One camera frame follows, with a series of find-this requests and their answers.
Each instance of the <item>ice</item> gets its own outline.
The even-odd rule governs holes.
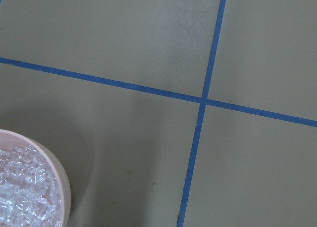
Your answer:
[[[0,227],[60,227],[57,178],[33,146],[0,149]]]

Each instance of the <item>tiled floor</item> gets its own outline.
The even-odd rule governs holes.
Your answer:
[[[316,226],[315,2],[1,0],[0,129],[62,162],[67,227]]]

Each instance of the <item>gray floor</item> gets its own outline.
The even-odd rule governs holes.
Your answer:
[[[317,120],[316,0],[227,0],[209,99]],[[2,0],[0,57],[200,97],[219,0]],[[0,63],[0,129],[69,176],[67,227],[175,227],[199,104]],[[185,227],[316,226],[316,127],[206,107]]]

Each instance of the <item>white bowl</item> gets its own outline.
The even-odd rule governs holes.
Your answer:
[[[61,197],[61,226],[66,227],[71,203],[70,185],[65,169],[48,149],[36,141],[20,134],[0,129],[0,149],[10,151],[15,145],[26,147],[32,145],[41,153],[52,168],[58,182]]]

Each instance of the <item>round container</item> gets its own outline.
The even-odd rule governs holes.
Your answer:
[[[33,146],[49,163],[56,176],[61,197],[61,226],[66,227],[70,212],[71,194],[69,180],[62,164],[55,155],[36,141],[20,134],[0,129],[0,149],[10,151],[15,145],[20,147]]]

